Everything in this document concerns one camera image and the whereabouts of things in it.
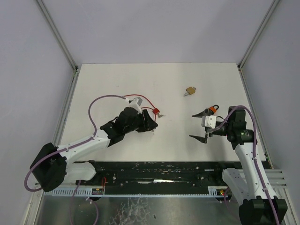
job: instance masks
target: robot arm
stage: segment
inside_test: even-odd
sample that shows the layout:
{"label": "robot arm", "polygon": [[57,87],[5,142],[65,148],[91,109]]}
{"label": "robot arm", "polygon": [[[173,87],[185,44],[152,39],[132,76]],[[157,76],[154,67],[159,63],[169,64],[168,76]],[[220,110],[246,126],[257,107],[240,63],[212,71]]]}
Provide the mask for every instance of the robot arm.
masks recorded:
{"label": "robot arm", "polygon": [[284,199],[277,198],[260,157],[253,148],[254,144],[257,148],[256,138],[253,130],[246,129],[246,112],[244,109],[231,106],[228,113],[230,115],[225,122],[217,121],[217,117],[211,114],[203,115],[202,126],[205,127],[205,137],[190,136],[202,143],[207,143],[208,137],[213,135],[227,136],[227,140],[232,144],[242,165],[246,182],[234,168],[223,170],[222,178],[240,205],[239,217],[242,225],[275,224],[272,207],[275,208],[278,221],[281,223],[287,211],[287,204]]}
{"label": "robot arm", "polygon": [[32,172],[42,189],[48,192],[62,183],[90,180],[96,174],[93,165],[89,162],[74,163],[75,161],[122,141],[129,132],[140,133],[155,129],[158,124],[152,120],[147,110],[141,110],[141,102],[142,99],[135,98],[115,120],[101,126],[93,135],[57,147],[52,143],[44,145],[30,166],[32,168],[38,161],[53,154]]}

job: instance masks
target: gray wall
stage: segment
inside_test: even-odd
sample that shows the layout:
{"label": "gray wall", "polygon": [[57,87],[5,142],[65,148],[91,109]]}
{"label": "gray wall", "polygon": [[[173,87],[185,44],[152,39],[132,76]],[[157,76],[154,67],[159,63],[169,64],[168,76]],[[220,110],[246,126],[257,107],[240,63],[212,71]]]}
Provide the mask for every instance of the gray wall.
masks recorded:
{"label": "gray wall", "polygon": [[300,1],[283,0],[244,67],[270,156],[300,217]]}
{"label": "gray wall", "polygon": [[34,0],[0,7],[0,224],[17,225],[24,177],[52,141],[72,70]]}
{"label": "gray wall", "polygon": [[75,61],[238,62],[272,0],[45,0]]}

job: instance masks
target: work surface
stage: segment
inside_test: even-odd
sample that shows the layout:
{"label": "work surface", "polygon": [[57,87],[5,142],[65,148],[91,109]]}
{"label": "work surface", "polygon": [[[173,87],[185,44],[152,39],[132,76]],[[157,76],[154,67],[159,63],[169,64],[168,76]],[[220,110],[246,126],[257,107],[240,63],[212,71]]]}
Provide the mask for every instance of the work surface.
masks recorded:
{"label": "work surface", "polygon": [[[183,97],[187,87],[196,93]],[[90,103],[102,95],[141,94],[153,102],[165,117],[157,118],[155,132],[127,134],[124,140],[81,160],[96,161],[238,161],[226,137],[213,136],[207,144],[189,135],[204,136],[200,118],[192,118],[212,105],[215,115],[225,117],[228,107],[245,105],[247,97],[235,63],[172,64],[84,64],[81,67],[62,144],[92,134],[88,117]],[[120,98],[96,102],[91,115],[99,128],[128,106]],[[142,106],[150,106],[143,100]],[[252,129],[250,117],[247,127]],[[261,159],[265,159],[260,141]]]}

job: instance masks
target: gray floor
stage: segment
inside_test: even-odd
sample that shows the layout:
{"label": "gray floor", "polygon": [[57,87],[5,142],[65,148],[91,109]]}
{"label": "gray floor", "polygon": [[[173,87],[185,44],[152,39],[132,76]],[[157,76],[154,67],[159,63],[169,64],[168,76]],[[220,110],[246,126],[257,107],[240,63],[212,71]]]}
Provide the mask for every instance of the gray floor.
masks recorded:
{"label": "gray floor", "polygon": [[[223,203],[208,198],[102,198],[97,201],[97,225],[240,225]],[[229,202],[238,215],[238,205]],[[37,225],[68,225],[70,197],[44,196]],[[94,205],[77,197],[72,204],[74,225],[92,225]]]}

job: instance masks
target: purple cable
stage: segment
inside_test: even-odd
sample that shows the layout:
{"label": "purple cable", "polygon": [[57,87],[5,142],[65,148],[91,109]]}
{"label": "purple cable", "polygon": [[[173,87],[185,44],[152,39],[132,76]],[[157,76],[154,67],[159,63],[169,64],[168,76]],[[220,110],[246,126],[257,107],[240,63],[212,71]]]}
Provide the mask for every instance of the purple cable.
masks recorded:
{"label": "purple cable", "polygon": [[232,113],[233,113],[235,110],[239,109],[239,108],[240,108],[240,109],[245,109],[245,110],[249,113],[249,115],[250,115],[250,117],[251,117],[251,120],[252,120],[252,123],[253,123],[253,132],[254,132],[254,138],[253,138],[253,160],[254,160],[254,165],[255,165],[257,174],[258,174],[258,176],[259,176],[259,180],[260,180],[261,183],[262,183],[262,187],[263,187],[263,189],[264,189],[264,191],[265,191],[265,193],[266,193],[266,196],[267,196],[267,198],[268,198],[268,200],[269,200],[269,203],[270,203],[270,206],[271,206],[271,208],[272,208],[272,211],[273,211],[273,214],[274,214],[274,218],[275,218],[275,221],[276,221],[276,225],[280,225],[280,222],[279,222],[279,220],[278,220],[278,215],[277,215],[277,213],[276,213],[274,204],[273,204],[272,199],[271,199],[271,197],[270,197],[270,194],[269,194],[269,191],[268,191],[268,189],[267,189],[267,186],[266,186],[266,184],[265,184],[265,182],[264,182],[264,180],[263,180],[262,173],[261,173],[261,171],[260,171],[260,169],[259,169],[259,167],[258,167],[258,163],[257,163],[257,159],[256,159],[256,125],[255,125],[254,116],[252,115],[251,111],[250,111],[248,108],[246,108],[245,106],[243,106],[243,105],[238,105],[238,106],[234,107],[234,108],[228,113],[228,115],[226,116],[226,118],[224,119],[224,121],[223,121],[218,127],[214,128],[214,129],[212,129],[212,130],[210,130],[210,132],[214,132],[214,131],[216,131],[216,130],[219,130],[219,129],[226,123],[226,121],[227,121],[228,118],[232,115]]}
{"label": "purple cable", "polygon": [[[77,190],[78,190],[78,188],[79,188],[79,186],[80,186],[80,183],[81,183],[81,180],[79,180],[78,181],[78,184],[77,184],[77,187],[75,188],[75,191],[73,192],[73,194],[72,194],[72,197],[71,197],[71,200],[70,200],[70,207],[69,207],[69,218],[70,218],[70,223],[71,223],[71,225],[74,225],[74,222],[73,222],[73,220],[72,220],[72,213],[71,213],[71,207],[72,207],[72,203],[73,203],[73,199],[74,199],[74,196],[75,196],[75,194],[76,194],[76,192],[77,192]],[[96,208],[96,219],[95,219],[95,222],[94,222],[94,224],[93,225],[96,225],[96,223],[97,223],[97,221],[98,221],[98,219],[99,219],[99,210],[98,210],[98,207],[97,207],[97,204],[93,201],[93,200],[91,200],[91,202],[94,204],[94,206],[95,206],[95,208]]]}
{"label": "purple cable", "polygon": [[228,202],[227,202],[227,200],[226,200],[226,196],[227,196],[228,191],[229,191],[229,187],[228,187],[228,188],[225,190],[225,192],[224,192],[224,202],[225,202],[225,206],[226,206],[226,208],[228,209],[228,211],[230,212],[230,214],[233,215],[234,218],[236,218],[238,221],[240,221],[240,218],[239,218],[238,216],[236,216],[236,215],[230,210],[230,208],[229,208],[229,206],[228,206]]}
{"label": "purple cable", "polygon": [[[122,98],[122,99],[124,99],[124,100],[126,99],[125,97],[119,96],[119,95],[103,95],[103,96],[101,96],[101,97],[96,98],[94,101],[91,102],[91,104],[90,104],[90,106],[89,106],[88,112],[89,112],[89,119],[90,119],[90,121],[91,121],[91,123],[93,124],[93,127],[94,127],[94,134],[93,134],[93,136],[96,135],[97,127],[96,127],[96,124],[95,124],[94,120],[92,119],[92,117],[91,117],[91,115],[90,115],[90,109],[91,109],[92,105],[93,105],[96,101],[98,101],[98,100],[101,99],[101,98],[107,98],[107,97]],[[80,146],[80,145],[82,145],[82,144],[85,144],[85,143],[87,143],[87,142],[89,142],[89,141],[91,141],[91,140],[93,140],[93,137],[90,137],[89,139],[87,139],[87,140],[85,140],[85,141],[82,141],[82,142],[80,142],[80,143],[78,143],[78,144],[74,144],[74,145],[70,146],[68,149],[73,149],[73,148],[78,147],[78,146]],[[37,162],[31,167],[31,169],[28,171],[28,173],[26,174],[26,177],[25,177],[25,180],[24,180],[24,186],[25,186],[25,189],[28,190],[28,191],[30,191],[30,192],[36,192],[36,191],[42,190],[41,187],[38,188],[38,189],[31,189],[31,188],[28,186],[28,178],[29,178],[30,174],[32,173],[32,171],[34,171],[34,169],[35,169],[36,167],[38,167],[38,166],[39,166],[42,162],[44,162],[46,159],[48,159],[48,158],[50,158],[50,157],[52,157],[52,156],[54,156],[54,155],[56,155],[56,154],[59,154],[59,153],[61,153],[61,152],[67,151],[68,149],[67,149],[67,148],[64,148],[64,149],[58,150],[58,151],[56,151],[56,152],[53,152],[53,153],[51,153],[51,154],[49,154],[49,155],[47,155],[47,156],[41,158],[39,161],[37,161]]]}

